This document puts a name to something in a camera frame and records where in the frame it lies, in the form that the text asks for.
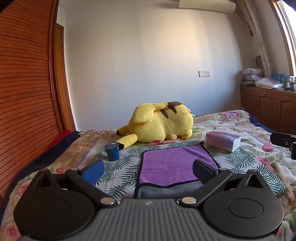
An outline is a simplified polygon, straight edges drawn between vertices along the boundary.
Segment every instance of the purple towel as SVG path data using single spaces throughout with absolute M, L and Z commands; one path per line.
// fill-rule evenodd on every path
M 192 171 L 195 159 L 218 169 L 212 157 L 201 145 L 147 151 L 143 155 L 139 184 L 168 186 L 197 180 Z

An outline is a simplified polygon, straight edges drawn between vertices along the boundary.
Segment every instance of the silver screw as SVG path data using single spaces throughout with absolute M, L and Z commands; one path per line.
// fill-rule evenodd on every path
M 182 198 L 182 203 L 192 205 L 196 203 L 196 199 L 194 197 L 184 197 Z
M 115 203 L 115 199 L 112 197 L 103 197 L 101 203 L 104 205 L 112 205 Z

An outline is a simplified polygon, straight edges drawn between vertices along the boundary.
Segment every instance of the plush toy foot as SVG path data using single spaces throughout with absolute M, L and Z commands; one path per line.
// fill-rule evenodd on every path
M 116 142 L 124 145 L 124 149 L 125 149 L 137 141 L 138 141 L 138 136 L 136 134 L 130 134 L 130 135 L 120 138 Z
M 116 131 L 117 135 L 122 135 L 122 134 L 127 134 L 127 133 L 129 133 L 128 125 L 123 126 Z
M 190 138 L 192 136 L 192 129 L 190 129 L 189 131 L 187 131 L 183 136 L 181 136 L 182 140 L 187 140 L 188 138 Z
M 175 134 L 170 134 L 165 137 L 167 140 L 176 140 L 177 136 Z

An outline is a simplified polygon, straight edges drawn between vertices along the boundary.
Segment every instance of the stack of books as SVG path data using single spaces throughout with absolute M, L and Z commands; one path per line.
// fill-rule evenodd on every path
M 253 80 L 253 79 L 242 79 L 241 86 L 256 87 L 255 80 Z

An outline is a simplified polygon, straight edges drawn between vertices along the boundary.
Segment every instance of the pikachu plush toy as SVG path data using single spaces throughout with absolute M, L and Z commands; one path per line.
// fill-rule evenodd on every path
M 119 149 L 128 148 L 136 141 L 151 143 L 159 140 L 186 140 L 192 136 L 193 116 L 180 102 L 145 103 L 139 105 L 129 124 L 117 130 L 117 134 L 127 134 L 117 143 Z

